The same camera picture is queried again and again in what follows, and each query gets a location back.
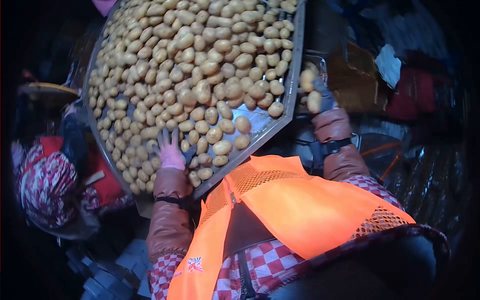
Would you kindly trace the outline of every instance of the pile of potatoes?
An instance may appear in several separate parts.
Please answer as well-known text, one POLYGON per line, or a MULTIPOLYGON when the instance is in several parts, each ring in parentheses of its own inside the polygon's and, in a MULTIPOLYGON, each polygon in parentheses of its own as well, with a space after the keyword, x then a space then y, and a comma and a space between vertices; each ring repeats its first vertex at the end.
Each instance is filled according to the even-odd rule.
POLYGON ((296 5, 297 0, 121 1, 103 32, 88 94, 100 136, 134 193, 153 191, 161 162, 149 154, 164 127, 179 127, 183 152, 197 145, 189 179, 198 187, 213 175, 210 166, 228 163, 232 147, 250 144, 250 121, 232 121, 232 108, 245 104, 272 118, 283 114, 275 99, 285 90, 278 79, 292 60, 294 25, 278 16, 294 13, 296 5), (119 94, 124 98, 116 100, 119 94), (133 119, 126 113, 129 105, 135 106, 133 119), (107 117, 101 119, 105 106, 107 117), (233 145, 223 139, 236 131, 241 134, 233 145), (207 154, 209 145, 216 157, 207 154))

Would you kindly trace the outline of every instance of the vest zipper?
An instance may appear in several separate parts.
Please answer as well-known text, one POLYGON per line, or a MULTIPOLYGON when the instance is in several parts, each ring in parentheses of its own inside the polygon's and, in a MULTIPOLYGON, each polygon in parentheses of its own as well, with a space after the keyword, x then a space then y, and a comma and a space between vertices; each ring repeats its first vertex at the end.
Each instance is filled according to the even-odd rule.
POLYGON ((253 289, 252 278, 248 271, 247 258, 245 257, 245 250, 242 250, 238 253, 239 256, 239 272, 240 272, 240 299, 249 300, 255 299, 256 293, 253 289))

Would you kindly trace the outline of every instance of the metal tray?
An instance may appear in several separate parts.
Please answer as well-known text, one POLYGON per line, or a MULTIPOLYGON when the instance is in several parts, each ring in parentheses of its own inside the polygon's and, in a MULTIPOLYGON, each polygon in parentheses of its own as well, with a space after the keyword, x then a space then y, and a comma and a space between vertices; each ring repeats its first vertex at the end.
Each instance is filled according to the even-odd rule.
MULTIPOLYGON (((303 39, 304 39, 304 26, 305 26, 305 1, 299 1, 297 6, 297 11, 294 16, 288 15, 285 12, 281 12, 279 16, 279 20, 287 19, 291 21, 295 25, 295 31, 292 36, 292 41, 294 44, 294 49, 292 50, 292 61, 289 66, 288 74, 286 77, 279 79, 280 82, 284 84, 285 93, 276 99, 276 101, 280 101, 284 105, 284 113, 282 116, 278 117, 277 119, 273 119, 268 115, 266 110, 256 108, 256 110, 248 110, 245 107, 245 104, 242 104, 240 107, 233 109, 233 119, 237 116, 243 115, 249 118, 250 122, 252 123, 252 130, 249 133, 250 138, 250 145, 242 150, 239 151, 237 149, 233 149, 232 152, 228 155, 229 162, 221 168, 217 168, 215 166, 211 167, 214 171, 213 176, 202 183, 198 188, 193 191, 193 197, 200 198, 203 194, 208 192, 216 183, 222 180, 225 175, 230 173, 234 168, 240 165, 243 161, 245 161, 251 154, 253 154, 258 148, 260 148, 265 142, 267 142, 271 137, 273 137, 276 133, 278 133, 283 127, 285 127, 293 118, 293 112, 295 110, 295 103, 297 98, 297 88, 299 85, 299 75, 302 63, 302 51, 303 51, 303 39)), ((117 10, 120 6, 120 1, 117 1, 115 5, 112 7, 110 12, 108 13, 109 20, 113 13, 117 10)), ((95 43, 94 50, 92 52, 92 56, 90 57, 90 62, 88 64, 87 69, 87 76, 90 76, 91 70, 95 68, 95 61, 96 56, 100 50, 100 44, 103 40, 102 33, 106 28, 106 24, 102 27, 100 36, 95 43)), ((92 129, 92 134, 100 148, 100 152, 102 153, 105 160, 108 162, 108 165, 112 172, 115 174, 117 180, 121 183, 121 186, 126 194, 132 194, 130 190, 130 185, 123 179, 122 173, 117 169, 115 166, 115 162, 113 161, 111 153, 106 149, 105 142, 102 141, 100 138, 100 132, 97 130, 97 120, 93 116, 93 110, 88 105, 88 91, 89 84, 88 80, 84 81, 83 91, 82 93, 82 100, 84 102, 85 107, 88 111, 88 121, 90 127, 92 129)), ((103 109, 102 119, 106 117, 108 109, 103 109)), ((129 105, 129 109, 127 110, 127 116, 132 118, 133 114, 133 105, 129 105)), ((239 135, 238 132, 235 134, 224 134, 223 139, 227 139, 233 143, 235 137, 239 135)), ((212 157, 215 157, 213 153, 212 147, 209 146, 208 154, 212 157)))

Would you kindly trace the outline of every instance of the orange safety vest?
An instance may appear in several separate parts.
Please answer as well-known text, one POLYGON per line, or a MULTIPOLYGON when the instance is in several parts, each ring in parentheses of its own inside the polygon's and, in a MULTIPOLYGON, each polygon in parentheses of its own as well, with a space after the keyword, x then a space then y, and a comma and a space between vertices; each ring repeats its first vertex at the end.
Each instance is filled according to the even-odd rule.
POLYGON ((243 201, 263 225, 308 260, 349 241, 379 206, 415 223, 380 197, 346 182, 308 175, 300 158, 250 157, 202 202, 192 243, 168 289, 172 300, 210 300, 234 203, 243 201))

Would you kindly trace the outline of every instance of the red checkered clothing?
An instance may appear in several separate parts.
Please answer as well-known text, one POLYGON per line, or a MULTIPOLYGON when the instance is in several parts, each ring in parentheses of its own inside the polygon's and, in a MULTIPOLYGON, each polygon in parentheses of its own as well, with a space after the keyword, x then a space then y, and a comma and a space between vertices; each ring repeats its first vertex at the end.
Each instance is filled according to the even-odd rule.
MULTIPOLYGON (((389 203, 395 203, 395 206, 403 209, 395 197, 377 183, 374 178, 355 176, 345 180, 345 182, 352 183, 367 191, 373 192, 389 203)), ((384 213, 379 210, 375 215, 372 215, 372 218, 381 218, 384 214, 388 215, 388 212, 384 213)), ((386 227, 387 229, 392 228, 391 230, 382 230, 381 228, 372 228, 371 230, 367 228, 367 231, 364 230, 364 227, 370 223, 371 219, 365 220, 365 224, 361 224, 359 227, 358 233, 352 233, 351 241, 308 261, 292 252, 278 240, 263 242, 243 250, 253 289, 257 294, 269 294, 276 288, 306 274, 314 266, 318 267, 340 255, 367 247, 370 243, 375 243, 375 241, 393 240, 398 236, 430 235, 431 240, 438 241, 437 244, 442 246, 442 251, 440 252, 446 253, 446 255, 448 253, 445 242, 446 237, 429 226, 399 223, 398 227, 386 227)), ((158 262, 154 264, 153 271, 150 274, 153 300, 166 299, 175 269, 184 257, 185 253, 165 255, 160 257, 158 262)), ((212 299, 240 299, 241 288, 239 255, 235 254, 223 262, 212 299)))
POLYGON ((35 223, 45 228, 62 227, 78 216, 78 203, 96 214, 133 204, 131 197, 123 196, 107 207, 101 207, 93 186, 86 187, 80 194, 75 192, 77 172, 62 152, 54 152, 34 162, 41 155, 43 146, 37 142, 15 170, 17 197, 35 223))

